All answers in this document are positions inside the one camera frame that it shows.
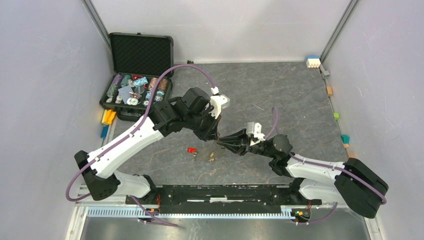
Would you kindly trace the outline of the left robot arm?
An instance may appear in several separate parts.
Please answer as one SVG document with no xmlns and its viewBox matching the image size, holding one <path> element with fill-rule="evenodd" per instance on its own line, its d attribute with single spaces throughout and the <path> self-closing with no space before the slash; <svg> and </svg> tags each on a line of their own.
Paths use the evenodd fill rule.
<svg viewBox="0 0 424 240">
<path fill-rule="evenodd" d="M 151 178 L 122 173 L 118 168 L 145 147 L 182 129 L 192 130 L 202 141 L 217 140 L 221 112 L 229 104 L 230 99 L 223 94 L 209 96 L 192 87 L 182 97 L 154 102 L 147 116 L 105 146 L 90 153 L 77 152 L 74 158 L 88 196 L 101 201 L 112 195 L 128 195 L 153 203 L 157 190 Z"/>
</svg>

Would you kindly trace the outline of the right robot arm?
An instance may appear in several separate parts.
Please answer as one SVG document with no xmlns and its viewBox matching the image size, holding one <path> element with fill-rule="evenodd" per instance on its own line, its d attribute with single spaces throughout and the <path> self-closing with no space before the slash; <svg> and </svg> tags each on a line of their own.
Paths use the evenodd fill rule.
<svg viewBox="0 0 424 240">
<path fill-rule="evenodd" d="M 262 140 L 252 137 L 246 129 L 220 137 L 217 143 L 239 156 L 252 153 L 270 158 L 268 165 L 274 173 L 294 178 L 288 196 L 295 204 L 306 200 L 342 203 L 369 219 L 387 204 L 388 184 L 355 157 L 346 162 L 304 157 L 292 151 L 284 134 Z"/>
</svg>

